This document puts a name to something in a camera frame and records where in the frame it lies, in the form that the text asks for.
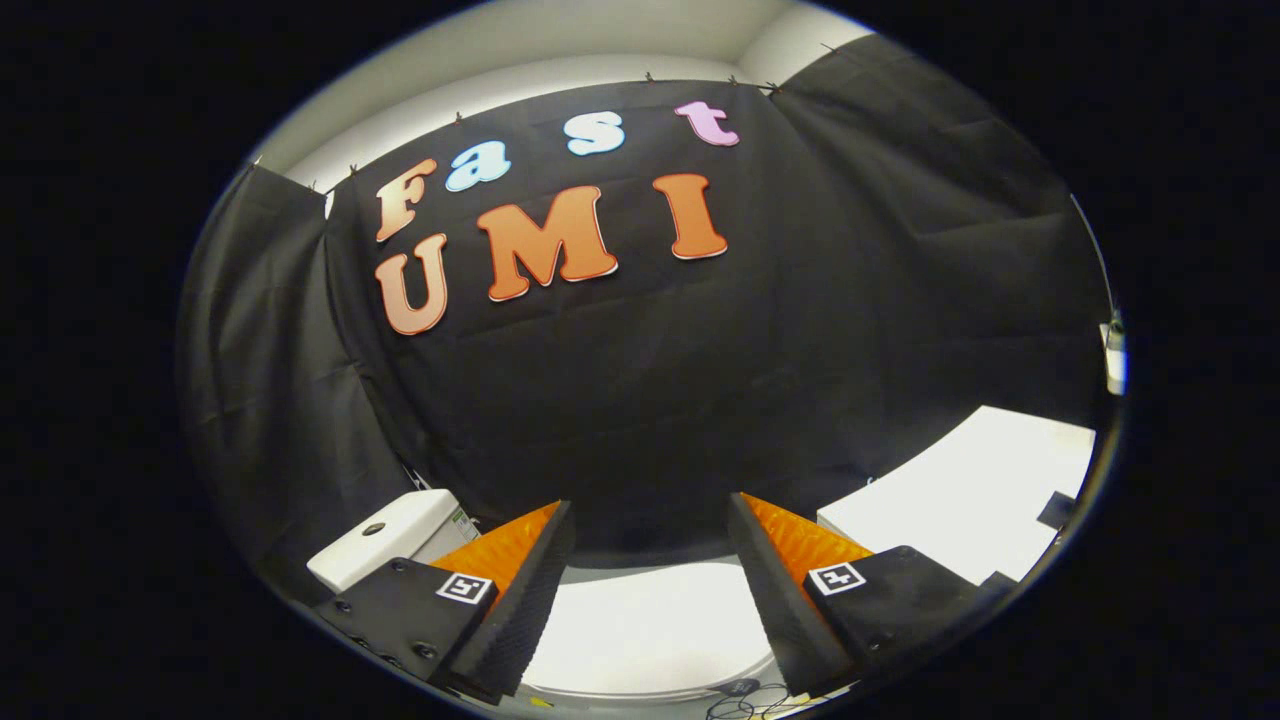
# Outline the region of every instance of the black curtain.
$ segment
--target black curtain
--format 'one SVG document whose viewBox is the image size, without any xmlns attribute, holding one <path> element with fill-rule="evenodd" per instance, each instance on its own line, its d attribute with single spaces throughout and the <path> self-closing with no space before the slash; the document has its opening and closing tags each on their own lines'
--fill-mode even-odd
<svg viewBox="0 0 1280 720">
<path fill-rule="evenodd" d="M 737 145 L 675 114 L 696 100 Z M 623 145 L 571 154 L 563 123 L 603 110 Z M 451 160 L 490 140 L 511 169 L 448 192 Z M 376 242 L 376 192 L 426 158 L 413 222 Z M 672 255 L 652 182 L 673 173 L 708 178 L 723 255 Z M 543 223 L 584 184 L 600 188 L 617 272 L 489 300 L 477 217 L 515 204 Z M 246 169 L 183 309 L 201 465 L 238 542 L 293 596 L 316 592 L 307 557 L 412 489 L 399 459 L 483 529 L 572 500 L 575 564 L 645 565 L 727 553 L 731 491 L 812 516 L 979 405 L 1094 423 L 1110 310 L 1068 190 L 980 100 L 878 36 L 772 95 L 636 82 L 515 102 L 358 168 L 328 220 L 323 204 Z M 434 233 L 448 305 L 402 336 L 374 269 L 407 255 L 421 305 L 412 251 Z"/>
</svg>

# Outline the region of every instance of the orange letter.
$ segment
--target orange letter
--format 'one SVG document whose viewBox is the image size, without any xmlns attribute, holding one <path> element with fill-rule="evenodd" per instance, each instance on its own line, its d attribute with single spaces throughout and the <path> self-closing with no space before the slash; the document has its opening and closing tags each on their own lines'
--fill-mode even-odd
<svg viewBox="0 0 1280 720">
<path fill-rule="evenodd" d="M 444 260 L 440 258 L 440 249 L 444 247 L 444 236 L 433 234 L 417 243 L 413 255 L 422 259 L 422 274 L 426 277 L 426 304 L 417 310 L 408 306 L 408 296 L 404 291 L 404 264 L 408 258 L 403 254 L 383 260 L 381 265 L 374 270 L 379 284 L 383 286 L 383 307 L 387 310 L 387 319 L 401 334 L 417 334 L 426 332 L 440 322 L 444 315 L 444 306 L 449 302 L 449 288 L 444 284 Z"/>
<path fill-rule="evenodd" d="M 552 284 L 556 259 L 564 246 L 561 277 L 568 282 L 607 275 L 618 269 L 618 259 L 604 249 L 595 201 L 600 188 L 585 186 L 561 191 L 552 200 L 547 224 L 538 227 L 516 205 L 494 208 L 476 220 L 489 233 L 493 252 L 493 287 L 489 300 L 502 302 L 529 292 L 529 281 L 516 268 L 516 258 L 539 284 Z"/>
<path fill-rule="evenodd" d="M 714 258 L 728 250 L 728 241 L 716 234 L 703 188 L 707 178 L 694 174 L 663 176 L 653 187 L 667 196 L 671 217 L 676 220 L 676 243 L 671 252 L 681 260 Z"/>
<path fill-rule="evenodd" d="M 422 191 L 426 190 L 422 178 L 434 172 L 435 160 L 428 158 L 378 191 L 378 197 L 383 201 L 383 227 L 378 231 L 378 242 L 384 242 L 413 222 L 415 211 L 406 204 L 416 205 L 422 200 Z"/>
</svg>

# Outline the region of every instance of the white surface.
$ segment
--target white surface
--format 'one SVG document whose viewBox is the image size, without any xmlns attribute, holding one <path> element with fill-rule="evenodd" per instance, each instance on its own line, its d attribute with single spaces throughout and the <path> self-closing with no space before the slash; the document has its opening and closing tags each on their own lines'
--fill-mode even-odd
<svg viewBox="0 0 1280 720">
<path fill-rule="evenodd" d="M 1021 580 L 1056 532 L 1036 519 L 1075 498 L 1097 433 L 983 406 L 901 468 L 818 510 L 818 523 L 884 552 L 909 544 L 980 584 Z"/>
<path fill-rule="evenodd" d="M 340 593 L 393 557 L 413 557 L 442 525 L 453 525 L 449 518 L 457 510 L 458 501 L 447 489 L 404 493 L 317 552 L 307 561 L 307 570 Z M 365 536 L 365 528 L 374 523 L 385 527 Z M 461 546 L 462 534 L 454 533 Z"/>
<path fill-rule="evenodd" d="M 407 37 L 308 99 L 251 156 L 261 154 L 268 168 L 283 172 L 365 118 L 434 88 L 504 68 L 613 54 L 733 64 L 791 5 L 788 0 L 485 3 L 430 27 L 406 26 Z M 334 41 L 344 42 L 337 18 Z M 648 69 L 664 77 L 659 68 Z M 644 69 L 631 77 L 644 78 Z M 471 95 L 471 100 L 484 101 L 481 94 Z M 454 110 L 467 114 L 467 106 L 461 105 L 449 109 L 449 119 Z"/>
<path fill-rule="evenodd" d="M 742 76 L 782 85 L 841 45 L 873 35 L 854 20 L 815 5 L 796 3 L 782 13 L 739 58 Z"/>
<path fill-rule="evenodd" d="M 462 515 L 461 520 L 453 520 L 458 515 Z M 445 555 L 453 552 L 454 550 L 467 544 L 468 542 L 476 539 L 479 533 L 475 525 L 471 524 L 471 519 L 467 518 L 466 512 L 462 510 L 456 510 L 449 520 L 445 520 L 439 529 L 431 536 L 431 539 L 426 541 L 422 547 L 413 552 L 411 560 L 421 562 L 424 565 L 430 565 L 436 560 L 444 557 Z"/>
<path fill-rule="evenodd" d="M 669 702 L 750 676 L 772 657 L 742 568 L 694 562 L 562 584 L 522 683 Z"/>
<path fill-rule="evenodd" d="M 1111 325 L 1103 323 L 1098 325 L 1102 333 L 1102 347 L 1107 347 Z M 1107 389 L 1111 395 L 1124 395 L 1124 383 L 1129 374 L 1129 361 L 1123 350 L 1106 350 L 1107 354 Z"/>
<path fill-rule="evenodd" d="M 529 63 L 436 87 L 366 117 L 324 142 L 283 174 L 306 186 L 315 181 L 316 191 L 325 192 L 351 174 L 351 165 L 364 167 L 416 137 L 448 126 L 454 122 L 456 113 L 462 113 L 466 122 L 466 118 L 477 113 L 548 92 L 643 81 L 646 72 L 655 79 L 723 81 L 736 73 L 737 79 L 749 82 L 736 65 L 698 58 L 593 55 Z M 596 108 L 596 110 L 609 110 L 609 108 Z M 564 119 L 582 110 L 566 111 Z M 460 146 L 453 152 L 463 150 L 466 147 Z M 448 167 L 451 160 L 453 155 L 436 158 L 444 167 Z"/>
<path fill-rule="evenodd" d="M 781 85 L 823 56 L 822 44 L 838 47 L 870 33 L 823 8 L 786 0 L 490 3 L 415 33 L 337 79 L 264 141 L 259 159 L 325 192 L 352 164 L 444 127 L 454 113 L 466 118 L 559 90 L 639 81 L 645 72 L 658 79 L 733 76 Z"/>
</svg>

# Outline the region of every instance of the black foam pad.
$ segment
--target black foam pad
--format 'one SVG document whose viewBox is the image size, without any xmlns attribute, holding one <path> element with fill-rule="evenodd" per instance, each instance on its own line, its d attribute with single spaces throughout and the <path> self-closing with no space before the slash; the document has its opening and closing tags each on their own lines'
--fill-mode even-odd
<svg viewBox="0 0 1280 720">
<path fill-rule="evenodd" d="M 909 546 L 805 578 L 814 605 L 868 671 L 955 638 L 966 619 L 1014 585 L 998 573 L 974 585 Z"/>
<path fill-rule="evenodd" d="M 818 697 L 851 683 L 854 660 L 791 580 L 764 528 L 736 492 L 730 495 L 728 534 L 787 692 Z"/>
<path fill-rule="evenodd" d="M 520 687 L 547 626 L 556 589 L 573 551 L 571 503 L 561 501 L 502 601 L 449 664 L 448 685 L 497 705 Z"/>
</svg>

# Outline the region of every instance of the light blue letter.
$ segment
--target light blue letter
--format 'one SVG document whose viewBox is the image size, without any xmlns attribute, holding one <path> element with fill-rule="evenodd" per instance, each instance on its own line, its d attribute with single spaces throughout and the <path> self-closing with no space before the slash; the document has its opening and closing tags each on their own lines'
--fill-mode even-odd
<svg viewBox="0 0 1280 720">
<path fill-rule="evenodd" d="M 507 161 L 507 146 L 490 140 L 463 150 L 453 159 L 452 167 L 457 169 L 449 173 L 444 188 L 449 192 L 461 192 L 477 182 L 500 178 L 511 169 L 511 163 Z"/>
<path fill-rule="evenodd" d="M 568 141 L 568 151 L 575 155 L 590 155 L 617 150 L 626 140 L 626 133 L 618 127 L 621 124 L 622 118 L 608 110 L 570 118 L 564 123 L 564 135 L 575 140 Z"/>
</svg>

